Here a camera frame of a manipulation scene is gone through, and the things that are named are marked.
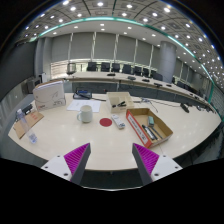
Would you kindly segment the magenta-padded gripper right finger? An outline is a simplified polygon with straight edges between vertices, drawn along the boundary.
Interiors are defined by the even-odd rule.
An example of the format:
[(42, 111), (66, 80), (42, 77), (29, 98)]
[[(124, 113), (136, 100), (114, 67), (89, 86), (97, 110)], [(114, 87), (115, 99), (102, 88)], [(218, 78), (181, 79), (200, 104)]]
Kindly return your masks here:
[(180, 165), (167, 155), (158, 155), (136, 143), (132, 146), (132, 154), (143, 185), (152, 183), (182, 169)]

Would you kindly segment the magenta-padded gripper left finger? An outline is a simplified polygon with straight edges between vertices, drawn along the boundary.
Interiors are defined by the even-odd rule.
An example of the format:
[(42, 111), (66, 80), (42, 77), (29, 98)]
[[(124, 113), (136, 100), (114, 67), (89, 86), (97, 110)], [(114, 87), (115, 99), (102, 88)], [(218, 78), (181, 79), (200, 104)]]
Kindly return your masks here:
[(65, 155), (55, 156), (44, 164), (42, 169), (79, 185), (90, 153), (91, 147), (90, 144), (87, 143)]

